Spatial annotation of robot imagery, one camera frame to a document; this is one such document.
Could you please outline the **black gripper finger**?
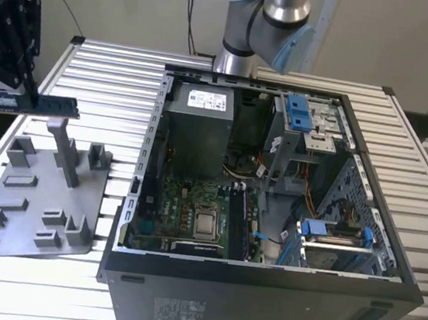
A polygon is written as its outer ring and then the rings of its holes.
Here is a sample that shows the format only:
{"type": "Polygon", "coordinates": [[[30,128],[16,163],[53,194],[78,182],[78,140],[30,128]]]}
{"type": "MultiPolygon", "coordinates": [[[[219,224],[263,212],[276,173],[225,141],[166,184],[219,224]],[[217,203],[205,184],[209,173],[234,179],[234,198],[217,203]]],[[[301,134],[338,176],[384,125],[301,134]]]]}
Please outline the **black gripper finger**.
{"type": "Polygon", "coordinates": [[[19,86],[15,90],[16,97],[20,97],[21,102],[28,108],[34,110],[38,102],[38,91],[36,82],[33,79],[33,55],[29,46],[30,41],[24,37],[19,37],[16,50],[16,71],[19,86]]]}

